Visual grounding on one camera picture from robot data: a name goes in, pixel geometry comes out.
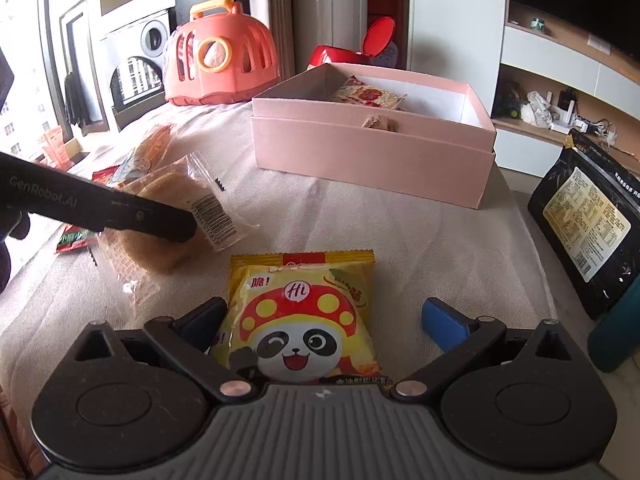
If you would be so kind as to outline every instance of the teal bottle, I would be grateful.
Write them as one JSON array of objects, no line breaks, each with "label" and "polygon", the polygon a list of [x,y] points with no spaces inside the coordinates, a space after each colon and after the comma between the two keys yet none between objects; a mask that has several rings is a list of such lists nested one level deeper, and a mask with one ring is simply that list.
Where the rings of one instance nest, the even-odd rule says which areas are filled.
[{"label": "teal bottle", "polygon": [[589,334],[589,357],[598,370],[612,372],[640,346],[640,276]]}]

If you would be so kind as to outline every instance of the curtain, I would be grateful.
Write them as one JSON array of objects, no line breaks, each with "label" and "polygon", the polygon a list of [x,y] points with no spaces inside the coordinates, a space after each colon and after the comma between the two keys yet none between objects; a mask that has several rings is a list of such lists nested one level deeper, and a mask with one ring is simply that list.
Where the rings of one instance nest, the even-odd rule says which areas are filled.
[{"label": "curtain", "polygon": [[269,27],[278,49],[280,75],[295,75],[291,0],[249,0],[251,15]]}]

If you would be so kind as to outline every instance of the yellow snack bag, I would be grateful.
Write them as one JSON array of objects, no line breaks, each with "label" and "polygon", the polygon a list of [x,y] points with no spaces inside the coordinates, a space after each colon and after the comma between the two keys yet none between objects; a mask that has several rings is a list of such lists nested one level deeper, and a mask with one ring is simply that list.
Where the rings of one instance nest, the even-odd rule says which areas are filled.
[{"label": "yellow snack bag", "polygon": [[365,327],[373,251],[233,256],[212,354],[289,383],[387,384]]}]

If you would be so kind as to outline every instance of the orange pet carrier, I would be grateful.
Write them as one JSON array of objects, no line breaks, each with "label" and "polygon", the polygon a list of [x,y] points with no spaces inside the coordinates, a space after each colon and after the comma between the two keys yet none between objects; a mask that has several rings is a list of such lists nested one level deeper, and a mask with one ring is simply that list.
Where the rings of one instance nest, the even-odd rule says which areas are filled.
[{"label": "orange pet carrier", "polygon": [[[226,12],[204,16],[206,10]],[[164,95],[174,105],[247,101],[280,81],[269,29],[233,0],[191,7],[191,21],[173,34],[165,56]]]}]

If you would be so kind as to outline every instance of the pink cardboard box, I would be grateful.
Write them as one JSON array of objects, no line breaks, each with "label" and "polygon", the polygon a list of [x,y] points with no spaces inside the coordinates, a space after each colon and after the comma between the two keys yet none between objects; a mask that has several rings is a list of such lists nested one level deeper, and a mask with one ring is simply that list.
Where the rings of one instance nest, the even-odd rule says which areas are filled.
[{"label": "pink cardboard box", "polygon": [[[396,95],[385,110],[330,102],[351,76]],[[478,208],[495,129],[468,84],[375,66],[325,63],[253,99],[259,168],[318,176]],[[396,132],[363,128],[371,116]]]}]

